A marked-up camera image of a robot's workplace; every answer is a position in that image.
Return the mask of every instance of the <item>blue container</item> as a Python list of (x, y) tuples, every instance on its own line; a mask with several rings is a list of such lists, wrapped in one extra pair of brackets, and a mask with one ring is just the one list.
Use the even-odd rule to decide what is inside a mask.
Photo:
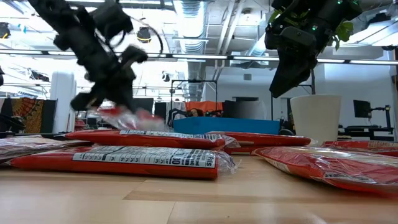
[(279, 121), (195, 117), (174, 121), (174, 131), (185, 134), (205, 134), (210, 131), (278, 134)]

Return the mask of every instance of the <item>package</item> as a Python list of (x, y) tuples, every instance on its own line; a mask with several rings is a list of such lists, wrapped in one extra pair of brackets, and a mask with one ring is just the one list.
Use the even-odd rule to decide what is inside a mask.
[(62, 149), (73, 146), (90, 146), (86, 141), (57, 141), (42, 136), (24, 136), (0, 139), (0, 164), (18, 156)]
[(250, 156), (255, 150), (261, 148), (264, 148), (264, 146), (225, 147), (223, 151), (228, 155)]
[(268, 147), (254, 152), (276, 168), (342, 189), (398, 196), (398, 158), (321, 147)]
[(87, 130), (68, 133), (69, 139), (91, 141), (107, 146), (180, 147), (221, 149), (235, 140), (220, 134), (181, 134), (138, 130)]
[(310, 138), (297, 136), (280, 136), (273, 134), (239, 133), (212, 131), (214, 134), (224, 134), (235, 138), (241, 146), (306, 146), (311, 143)]
[(327, 141), (321, 147), (398, 157), (398, 143), (387, 141)]
[(165, 122), (158, 116), (151, 115), (144, 109), (138, 109), (135, 114), (126, 108), (119, 106), (112, 109), (98, 109), (94, 112), (118, 129), (136, 129), (136, 130), (165, 130)]
[(108, 172), (215, 179), (233, 174), (232, 157), (222, 151), (167, 147), (76, 147), (13, 159), (21, 169)]

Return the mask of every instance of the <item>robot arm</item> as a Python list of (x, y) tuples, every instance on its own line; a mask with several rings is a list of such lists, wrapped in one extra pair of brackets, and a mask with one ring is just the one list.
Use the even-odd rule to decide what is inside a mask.
[(275, 0), (272, 7), (282, 12), (267, 26), (265, 38), (267, 49), (279, 55), (270, 87), (277, 98), (309, 78), (336, 28), (362, 10), (358, 0)]
[(136, 76), (131, 64), (146, 61), (148, 56), (133, 46), (129, 46), (120, 57), (113, 52), (110, 40), (120, 32), (125, 34), (133, 30), (131, 18), (123, 12), (120, 4), (106, 1), (88, 13), (81, 6), (72, 9), (65, 0), (29, 2), (40, 17), (58, 32), (54, 44), (60, 50), (71, 49), (78, 59), (77, 63), (86, 68), (86, 79), (95, 83), (90, 93), (79, 93), (72, 100), (72, 108), (87, 110), (93, 103), (98, 105), (108, 99), (135, 112), (132, 81)]

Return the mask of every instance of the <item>wooden table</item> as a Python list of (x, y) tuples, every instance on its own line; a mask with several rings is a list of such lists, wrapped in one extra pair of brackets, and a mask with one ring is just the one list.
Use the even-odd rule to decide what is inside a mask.
[(216, 181), (0, 170), (1, 224), (398, 223), (398, 202), (285, 174), (251, 156)]

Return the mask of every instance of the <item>monitor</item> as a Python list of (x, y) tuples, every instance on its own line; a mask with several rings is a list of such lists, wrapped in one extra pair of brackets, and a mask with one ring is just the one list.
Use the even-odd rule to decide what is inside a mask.
[(356, 118), (372, 118), (371, 103), (368, 101), (354, 100)]

